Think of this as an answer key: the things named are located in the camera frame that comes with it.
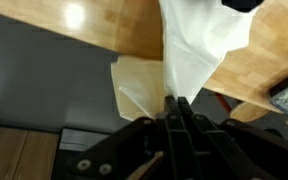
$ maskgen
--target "wooden countertop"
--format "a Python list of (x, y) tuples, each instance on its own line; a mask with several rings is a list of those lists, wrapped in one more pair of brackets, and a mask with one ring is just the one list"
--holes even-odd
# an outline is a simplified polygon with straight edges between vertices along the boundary
[[(122, 54), (162, 59), (158, 0), (0, 0), (0, 14)], [(266, 0), (250, 45), (231, 52), (207, 89), (278, 111), (270, 87), (288, 76), (288, 1)]]

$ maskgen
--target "metal screw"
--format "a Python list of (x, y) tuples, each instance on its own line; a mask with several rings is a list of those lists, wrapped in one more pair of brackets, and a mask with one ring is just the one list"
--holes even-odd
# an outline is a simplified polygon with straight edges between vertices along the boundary
[(77, 169), (80, 171), (85, 171), (86, 169), (91, 167), (91, 161), (84, 159), (77, 164)]
[(230, 126), (235, 126), (235, 123), (233, 121), (227, 121), (226, 124), (228, 124)]
[(151, 120), (144, 120), (144, 124), (151, 124), (152, 121)]
[(99, 172), (105, 176), (112, 172), (112, 166), (110, 164), (103, 164), (100, 166)]
[(262, 179), (258, 177), (252, 177), (251, 180), (262, 180)]
[(172, 115), (170, 118), (171, 118), (172, 120), (175, 120), (175, 119), (177, 119), (177, 116), (176, 116), (176, 115)]

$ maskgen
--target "white cloth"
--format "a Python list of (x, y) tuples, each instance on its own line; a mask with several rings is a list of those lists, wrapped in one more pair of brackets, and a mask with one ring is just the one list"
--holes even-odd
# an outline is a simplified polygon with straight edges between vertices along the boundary
[(248, 45), (256, 13), (239, 13), (220, 0), (160, 0), (160, 6), (164, 61), (122, 56), (112, 65), (120, 115), (129, 120), (154, 118), (167, 94), (192, 103), (226, 53)]

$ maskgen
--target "gray floor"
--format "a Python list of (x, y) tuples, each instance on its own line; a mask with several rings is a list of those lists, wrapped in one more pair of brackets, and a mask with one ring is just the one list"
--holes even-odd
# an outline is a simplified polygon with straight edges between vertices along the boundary
[[(118, 54), (0, 16), (0, 123), (57, 131), (64, 126), (114, 132), (118, 115), (110, 64)], [(227, 98), (232, 106), (236, 103)], [(203, 89), (192, 104), (220, 123), (228, 114)], [(288, 139), (288, 117), (276, 113), (252, 122)]]

